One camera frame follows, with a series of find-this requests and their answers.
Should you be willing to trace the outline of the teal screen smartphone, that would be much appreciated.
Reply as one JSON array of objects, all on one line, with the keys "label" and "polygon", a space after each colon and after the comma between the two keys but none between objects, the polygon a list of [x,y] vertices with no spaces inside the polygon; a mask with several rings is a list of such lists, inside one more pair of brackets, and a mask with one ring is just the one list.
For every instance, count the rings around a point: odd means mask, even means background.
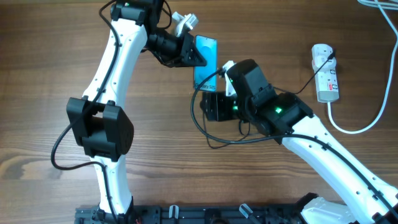
[{"label": "teal screen smartphone", "polygon": [[197,88],[204,79],[217,70],[218,42],[216,39],[197,35],[195,46],[206,60],[205,66],[195,67],[193,71],[193,87]]}]

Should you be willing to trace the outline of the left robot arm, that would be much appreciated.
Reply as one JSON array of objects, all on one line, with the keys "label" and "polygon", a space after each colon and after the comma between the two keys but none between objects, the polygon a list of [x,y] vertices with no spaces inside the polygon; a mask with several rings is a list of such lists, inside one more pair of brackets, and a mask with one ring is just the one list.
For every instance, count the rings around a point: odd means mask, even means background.
[{"label": "left robot arm", "polygon": [[194,14],[172,13],[172,32],[159,27],[162,1],[112,1],[110,33],[96,74],[81,98],[70,98],[67,115],[76,143],[94,166],[98,206],[78,213],[79,222],[133,223],[134,202],[126,177],[126,154],[134,126],[124,112],[127,89],[139,55],[148,51],[164,66],[203,67],[191,31]]}]

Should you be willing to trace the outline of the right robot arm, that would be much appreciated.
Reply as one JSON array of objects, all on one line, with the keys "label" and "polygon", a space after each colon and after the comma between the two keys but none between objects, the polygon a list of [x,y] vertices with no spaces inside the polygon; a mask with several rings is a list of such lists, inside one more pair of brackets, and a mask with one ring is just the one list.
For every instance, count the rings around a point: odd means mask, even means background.
[{"label": "right robot arm", "polygon": [[219,69],[233,94],[204,92],[200,108],[210,121],[238,119],[256,127],[310,165],[341,197],[308,194],[297,204],[304,223],[396,223],[397,189],[368,170],[340,144],[297,95],[276,93],[251,59]]}]

